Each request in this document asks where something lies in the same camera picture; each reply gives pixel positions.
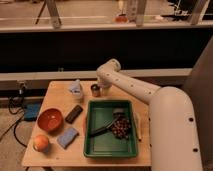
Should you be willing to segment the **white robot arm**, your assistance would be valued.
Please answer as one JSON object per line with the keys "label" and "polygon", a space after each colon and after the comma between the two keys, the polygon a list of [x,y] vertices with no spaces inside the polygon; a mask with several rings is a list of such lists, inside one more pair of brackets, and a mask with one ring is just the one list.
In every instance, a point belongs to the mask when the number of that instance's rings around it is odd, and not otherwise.
{"label": "white robot arm", "polygon": [[99,85],[112,85],[149,106],[152,171],[203,171],[194,108],[176,87],[160,87],[120,73],[111,59],[97,69]]}

